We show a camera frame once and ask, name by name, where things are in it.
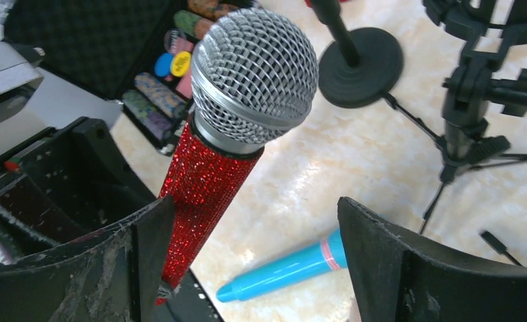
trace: blue disc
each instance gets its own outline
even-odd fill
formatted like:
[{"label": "blue disc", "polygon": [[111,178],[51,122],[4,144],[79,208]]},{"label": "blue disc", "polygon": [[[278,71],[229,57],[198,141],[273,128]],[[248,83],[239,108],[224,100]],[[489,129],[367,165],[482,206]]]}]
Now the blue disc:
[{"label": "blue disc", "polygon": [[173,61],[173,55],[168,52],[162,54],[155,63],[155,75],[159,77],[165,77],[171,73],[171,63]]}]

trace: tripod head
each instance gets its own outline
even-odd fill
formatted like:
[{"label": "tripod head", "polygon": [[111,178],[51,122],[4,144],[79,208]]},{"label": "tripod head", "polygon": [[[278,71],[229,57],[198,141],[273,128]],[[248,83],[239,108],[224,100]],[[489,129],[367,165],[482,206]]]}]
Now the tripod head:
[{"label": "tripod head", "polygon": [[[483,162],[510,147],[505,137],[496,138],[489,152],[471,154],[475,142],[481,141],[488,123],[484,116],[489,102],[504,105],[503,114],[523,117],[527,112],[527,69],[517,80],[492,79],[504,63],[511,46],[527,44],[527,0],[515,0],[504,25],[491,22],[497,0],[481,0],[472,7],[468,0],[424,0],[429,18],[436,25],[445,24],[445,31],[466,44],[459,66],[443,87],[447,95],[443,104],[446,157],[469,159],[470,164]],[[475,48],[488,29],[501,30],[502,42],[497,52],[480,52]]]}]

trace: pink stripe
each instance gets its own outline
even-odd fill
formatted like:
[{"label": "pink stripe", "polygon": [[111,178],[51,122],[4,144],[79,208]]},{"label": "pink stripe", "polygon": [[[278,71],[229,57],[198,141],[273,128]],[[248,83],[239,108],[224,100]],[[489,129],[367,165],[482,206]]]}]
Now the pink stripe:
[{"label": "pink stripe", "polygon": [[323,253],[323,258],[327,262],[327,265],[331,268],[331,270],[340,270],[341,267],[339,266],[339,263],[335,260],[333,257],[333,253],[331,252],[331,247],[329,247],[329,239],[323,238],[320,241],[320,252]]}]

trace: beige marble surface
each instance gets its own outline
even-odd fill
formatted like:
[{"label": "beige marble surface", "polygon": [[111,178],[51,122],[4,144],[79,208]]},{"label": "beige marble surface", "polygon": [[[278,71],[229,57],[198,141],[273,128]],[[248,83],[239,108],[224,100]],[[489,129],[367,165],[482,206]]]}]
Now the beige marble surface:
[{"label": "beige marble surface", "polygon": [[[347,26],[383,28],[399,39],[405,68],[392,91],[435,132],[443,132],[444,77],[457,65],[462,41],[431,24],[418,0],[353,0],[343,4]],[[289,17],[318,55],[331,41],[303,0],[262,0]],[[493,46],[494,39],[486,39]],[[497,78],[527,68],[527,46],[510,52]],[[527,152],[527,117],[503,116],[492,105],[489,134],[506,135]],[[133,169],[155,192],[170,160],[157,154],[122,117],[113,133]],[[360,321],[348,272],[325,274],[247,302],[218,303],[217,289],[237,274],[315,242],[333,230],[337,200],[348,196],[417,231],[438,188],[441,159],[432,142],[385,103],[336,108],[318,92],[308,119],[266,146],[192,269],[227,322]],[[527,165],[466,174],[446,189],[427,236],[484,258],[505,262],[478,235],[489,229],[527,266]]]}]

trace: blue tube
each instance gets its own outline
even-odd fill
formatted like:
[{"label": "blue tube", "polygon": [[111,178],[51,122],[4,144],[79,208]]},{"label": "blue tube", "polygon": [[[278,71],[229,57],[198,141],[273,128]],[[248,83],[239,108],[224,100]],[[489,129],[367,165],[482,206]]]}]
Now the blue tube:
[{"label": "blue tube", "polygon": [[221,302],[246,301],[303,280],[347,268],[341,230],[307,248],[236,276],[216,293]]}]

